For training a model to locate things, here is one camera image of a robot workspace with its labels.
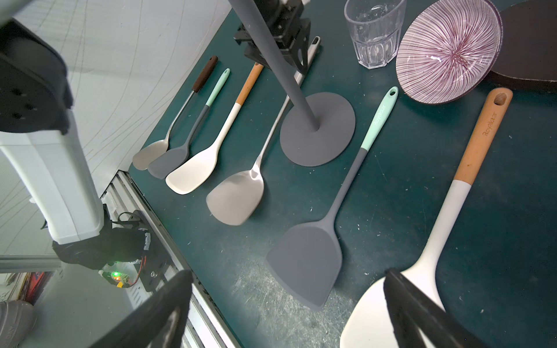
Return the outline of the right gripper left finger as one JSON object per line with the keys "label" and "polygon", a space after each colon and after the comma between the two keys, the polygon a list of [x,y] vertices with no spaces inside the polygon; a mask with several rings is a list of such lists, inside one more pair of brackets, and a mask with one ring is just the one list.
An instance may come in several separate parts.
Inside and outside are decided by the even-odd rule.
{"label": "right gripper left finger", "polygon": [[193,275],[182,270],[93,347],[180,347],[187,326]]}

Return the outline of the grey utensil mint handle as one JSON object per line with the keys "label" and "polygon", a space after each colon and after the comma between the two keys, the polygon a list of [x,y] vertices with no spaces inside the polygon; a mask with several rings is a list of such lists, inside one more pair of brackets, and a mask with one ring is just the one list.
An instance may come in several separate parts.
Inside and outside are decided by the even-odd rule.
{"label": "grey utensil mint handle", "polygon": [[393,111],[399,88],[391,87],[374,115],[360,149],[328,213],[320,220],[291,227],[266,255],[265,265],[278,283],[302,305],[323,309],[342,267],[334,223],[368,151]]}

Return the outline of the brown metal scroll stand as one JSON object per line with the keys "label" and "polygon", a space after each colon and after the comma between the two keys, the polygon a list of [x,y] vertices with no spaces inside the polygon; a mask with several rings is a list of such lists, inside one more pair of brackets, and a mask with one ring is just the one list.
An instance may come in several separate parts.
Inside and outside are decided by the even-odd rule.
{"label": "brown metal scroll stand", "polygon": [[514,4],[501,13],[503,45],[486,80],[513,90],[556,93],[556,2]]}

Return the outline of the grey utensil rack stand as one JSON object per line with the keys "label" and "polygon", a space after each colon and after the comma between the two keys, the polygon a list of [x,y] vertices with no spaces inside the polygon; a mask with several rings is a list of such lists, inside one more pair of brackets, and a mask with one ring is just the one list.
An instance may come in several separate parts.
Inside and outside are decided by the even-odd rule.
{"label": "grey utensil rack stand", "polygon": [[315,167],[338,157],[355,130],[352,105],[339,94],[321,92],[306,97],[260,16],[254,1],[232,1],[231,5],[270,68],[286,91],[293,107],[283,120],[280,142],[294,163]]}

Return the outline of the cream utensil orange handle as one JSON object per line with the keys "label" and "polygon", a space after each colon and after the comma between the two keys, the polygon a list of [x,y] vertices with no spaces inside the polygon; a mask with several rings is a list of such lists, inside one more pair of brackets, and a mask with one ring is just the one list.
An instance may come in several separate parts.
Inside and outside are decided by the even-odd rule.
{"label": "cream utensil orange handle", "polygon": [[236,98],[234,106],[211,146],[194,155],[193,158],[186,161],[166,177],[165,183],[172,191],[181,195],[189,194],[211,176],[218,161],[220,147],[263,69],[263,65],[259,63],[254,64],[242,87],[242,91]]}

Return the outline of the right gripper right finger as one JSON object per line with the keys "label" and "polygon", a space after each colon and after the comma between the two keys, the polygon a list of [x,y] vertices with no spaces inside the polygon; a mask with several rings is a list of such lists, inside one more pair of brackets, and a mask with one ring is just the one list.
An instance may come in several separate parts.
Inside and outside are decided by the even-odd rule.
{"label": "right gripper right finger", "polygon": [[384,280],[387,310],[399,347],[485,347],[416,287],[400,271],[390,268]]}

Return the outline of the white spatula light wood handle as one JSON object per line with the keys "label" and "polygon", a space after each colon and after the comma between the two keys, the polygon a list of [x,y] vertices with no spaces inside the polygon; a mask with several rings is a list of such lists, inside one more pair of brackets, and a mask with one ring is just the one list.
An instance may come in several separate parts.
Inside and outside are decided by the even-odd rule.
{"label": "white spatula light wood handle", "polygon": [[[426,246],[416,263],[402,272],[441,310],[444,307],[435,281],[438,260],[512,98],[513,92],[508,88],[495,88],[487,95]],[[394,328],[387,320],[386,284],[386,278],[380,278],[360,298],[345,325],[339,346],[395,346]]]}

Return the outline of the pink striped bowl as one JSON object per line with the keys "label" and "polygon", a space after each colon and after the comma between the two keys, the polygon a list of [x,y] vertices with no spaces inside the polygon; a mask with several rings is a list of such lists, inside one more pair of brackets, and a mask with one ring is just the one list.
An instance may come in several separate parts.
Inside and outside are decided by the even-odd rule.
{"label": "pink striped bowl", "polygon": [[503,22],[491,1],[436,1],[405,32],[397,79],[417,102],[452,102],[484,79],[502,45]]}

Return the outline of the all steel turner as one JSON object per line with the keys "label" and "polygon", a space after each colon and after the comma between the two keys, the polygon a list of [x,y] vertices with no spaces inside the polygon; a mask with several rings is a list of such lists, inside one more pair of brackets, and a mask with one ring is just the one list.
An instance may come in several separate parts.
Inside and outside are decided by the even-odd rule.
{"label": "all steel turner", "polygon": [[218,221],[240,226],[261,202],[265,188],[261,174],[262,160],[289,103],[290,97],[286,97],[252,168],[230,175],[207,195],[207,207]]}

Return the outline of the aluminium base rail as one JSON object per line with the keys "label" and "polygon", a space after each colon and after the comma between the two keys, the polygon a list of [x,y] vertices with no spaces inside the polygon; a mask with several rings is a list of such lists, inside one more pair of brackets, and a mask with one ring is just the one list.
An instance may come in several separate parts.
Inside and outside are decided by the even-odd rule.
{"label": "aluminium base rail", "polygon": [[[132,307],[136,309],[178,272],[188,271],[190,267],[128,173],[117,172],[104,191],[102,201],[109,207],[110,216],[114,220],[129,219],[129,213],[132,212],[142,216],[154,234],[152,243],[162,249],[161,256],[148,259],[148,265],[144,266],[142,271],[141,281],[126,290]],[[189,317],[181,346],[239,347],[240,343],[223,320],[220,310],[195,275],[191,288]]]}

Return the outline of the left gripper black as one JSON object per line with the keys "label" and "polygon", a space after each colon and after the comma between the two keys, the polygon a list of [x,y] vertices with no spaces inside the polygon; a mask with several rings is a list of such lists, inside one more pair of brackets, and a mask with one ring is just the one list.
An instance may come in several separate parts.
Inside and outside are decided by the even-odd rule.
{"label": "left gripper black", "polygon": [[306,74],[310,65],[310,20],[301,1],[254,1],[284,60]]}

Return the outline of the clear drinking glass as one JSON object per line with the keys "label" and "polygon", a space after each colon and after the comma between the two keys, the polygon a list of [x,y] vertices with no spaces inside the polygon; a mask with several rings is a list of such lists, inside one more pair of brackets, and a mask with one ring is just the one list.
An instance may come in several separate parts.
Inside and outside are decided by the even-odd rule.
{"label": "clear drinking glass", "polygon": [[383,68],[399,49],[406,0],[348,0],[344,15],[358,63]]}

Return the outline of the grey turner mint handle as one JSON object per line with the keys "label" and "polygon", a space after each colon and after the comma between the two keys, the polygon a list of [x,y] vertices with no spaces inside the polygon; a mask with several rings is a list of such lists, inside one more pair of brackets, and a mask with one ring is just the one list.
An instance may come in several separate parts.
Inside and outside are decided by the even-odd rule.
{"label": "grey turner mint handle", "polygon": [[207,99],[201,113],[199,114],[194,125],[192,126],[192,129],[188,135],[186,142],[182,146],[179,146],[175,149],[168,150],[159,158],[157,158],[156,160],[154,160],[149,164],[149,167],[147,169],[152,176],[158,179],[165,179],[168,176],[168,174],[170,174],[172,171],[174,171],[175,169],[183,165],[188,160],[192,139],[197,133],[198,127],[200,127],[200,124],[202,124],[205,117],[207,116],[207,113],[211,105],[215,101],[216,97],[218,96],[220,90],[222,89],[227,79],[229,78],[230,72],[231,69],[226,68],[225,71],[223,71],[223,73],[221,74],[217,84],[215,85],[209,98]]}

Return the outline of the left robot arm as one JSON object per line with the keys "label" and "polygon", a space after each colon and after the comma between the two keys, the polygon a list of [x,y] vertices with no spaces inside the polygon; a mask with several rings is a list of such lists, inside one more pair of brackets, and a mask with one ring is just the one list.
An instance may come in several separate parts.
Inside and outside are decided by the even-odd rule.
{"label": "left robot arm", "polygon": [[148,225],[111,221],[79,142],[67,66],[15,19],[25,5],[1,3],[1,150],[39,206],[62,262],[92,270],[145,262]]}

